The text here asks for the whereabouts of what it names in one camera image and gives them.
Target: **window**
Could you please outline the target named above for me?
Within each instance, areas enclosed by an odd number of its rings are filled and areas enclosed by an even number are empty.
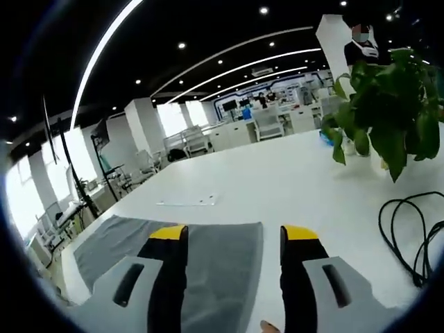
[[[187,129],[179,103],[160,104],[157,106],[157,111],[167,137]]]
[[[77,176],[87,181],[96,179],[97,174],[87,151],[81,129],[74,128],[65,133],[65,139]],[[68,161],[63,150],[61,136],[55,137],[53,143],[55,155],[58,159],[57,164],[54,162],[49,142],[45,142],[42,145],[42,157],[55,197],[58,201],[62,201],[69,195],[69,185],[66,177]]]
[[[185,102],[187,106],[189,117],[194,126],[205,126],[208,125],[207,115],[203,109],[202,103],[199,101],[187,101]]]
[[[12,220],[24,238],[44,214],[28,157],[22,158],[6,174],[6,194]]]

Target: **black cable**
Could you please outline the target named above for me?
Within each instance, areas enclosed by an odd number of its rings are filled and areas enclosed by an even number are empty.
[[[410,200],[414,199],[414,198],[419,198],[421,196],[429,196],[432,194],[436,194],[436,195],[439,195],[440,197],[444,198],[444,194],[442,194],[441,192],[431,191],[431,192],[416,194],[414,196],[409,196],[405,199],[389,200],[385,204],[382,205],[381,210],[379,211],[379,216],[378,216],[379,231],[381,232],[382,238],[386,242],[387,246],[392,250],[392,252],[398,258],[398,260],[401,262],[401,265],[403,265],[403,267],[412,275],[413,284],[419,288],[424,286],[424,284],[428,281],[430,275],[433,273],[433,270],[430,266],[430,261],[429,261],[429,244],[430,244],[430,241],[436,236],[436,234],[438,234],[438,232],[444,228],[444,221],[440,221],[440,222],[436,223],[431,228],[429,233],[427,234],[426,227],[425,227],[424,215],[422,214],[420,208],[417,205],[415,205],[414,203],[412,203]],[[391,203],[398,203],[396,205],[396,208],[393,211],[393,214],[391,217],[390,231],[391,231],[391,241],[392,242],[390,242],[389,238],[386,236],[385,232],[382,229],[382,219],[381,219],[382,212]],[[411,267],[403,258],[401,251],[398,248],[398,244],[397,244],[396,238],[395,238],[395,228],[394,228],[395,216],[396,216],[396,213],[398,212],[399,208],[405,203],[412,206],[413,208],[415,208],[415,210],[418,212],[418,214],[421,218],[421,223],[422,223],[422,236],[423,236],[424,241],[421,244],[421,246],[419,247],[418,252],[416,253],[413,267]],[[419,256],[420,256],[422,250],[423,250],[422,272],[418,273],[416,270],[416,267],[418,265],[418,259],[419,259]]]

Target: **black ceiling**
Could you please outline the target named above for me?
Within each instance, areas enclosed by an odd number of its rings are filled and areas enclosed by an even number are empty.
[[[78,85],[89,57],[110,22],[129,0],[32,1],[12,4],[13,28],[3,62],[0,131],[4,139],[14,139],[42,121],[41,98],[44,94],[49,115],[72,109]],[[364,4],[349,0],[346,7],[339,0],[324,1],[253,1],[253,0],[144,0],[120,26],[99,58],[82,99],[89,112],[80,123],[92,123],[104,114],[121,112],[134,98],[149,96],[182,71],[230,46],[276,31],[313,26],[252,42],[197,67],[161,92],[182,92],[224,71],[240,65],[290,51],[319,47],[316,28],[322,14],[362,17],[375,25],[379,47],[410,44],[433,60],[432,51],[440,51],[434,36],[427,37],[427,11],[423,6],[403,3],[401,17],[387,22],[402,1],[375,0]],[[269,14],[260,15],[267,6]],[[421,20],[412,25],[417,18]],[[179,42],[187,48],[179,50]],[[323,52],[293,55],[267,62],[279,71],[305,65],[309,70],[327,65]],[[237,71],[198,88],[216,92],[217,85],[228,87],[252,78],[251,68]],[[142,80],[136,85],[135,80]],[[192,97],[184,97],[179,102]],[[168,99],[157,98],[162,103]],[[7,117],[17,116],[11,123]]]

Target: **black slot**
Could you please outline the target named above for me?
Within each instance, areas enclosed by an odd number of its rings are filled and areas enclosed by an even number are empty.
[[[325,275],[327,276],[330,285],[332,286],[336,303],[338,303],[339,309],[346,307],[352,301],[350,299],[350,293],[345,286],[342,277],[339,275],[338,270],[333,265],[325,265],[322,267]]]
[[[128,269],[128,272],[126,272],[125,276],[123,277],[123,280],[120,283],[119,288],[117,288],[114,298],[112,299],[114,303],[120,305],[121,307],[126,307],[128,305],[134,285],[136,284],[136,281],[143,269],[144,265],[142,264],[133,264],[130,269]]]

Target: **white desk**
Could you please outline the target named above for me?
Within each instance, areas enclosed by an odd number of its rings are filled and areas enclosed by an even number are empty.
[[[377,215],[389,199],[424,191],[444,190],[444,148],[435,160],[426,160],[404,172],[398,182],[382,179],[370,168],[369,158],[353,157],[348,166],[332,159],[332,149],[317,131],[173,163],[128,194],[93,222],[62,252],[63,275],[69,298],[83,302],[89,291],[73,251],[112,216],[180,223],[264,224],[262,273],[248,332],[259,332],[264,319],[283,330],[284,305],[280,290],[280,226],[301,225],[318,233],[330,257],[340,256],[373,286],[387,307],[406,307],[418,294],[411,278],[383,242]],[[165,198],[181,200],[216,194],[215,206],[168,207]],[[427,227],[442,219],[442,198],[416,201]],[[389,212],[384,215],[388,228]],[[398,243],[413,263],[421,243],[415,212],[400,209],[395,226]],[[440,235],[433,244],[442,243]],[[438,246],[431,249],[436,257]]]

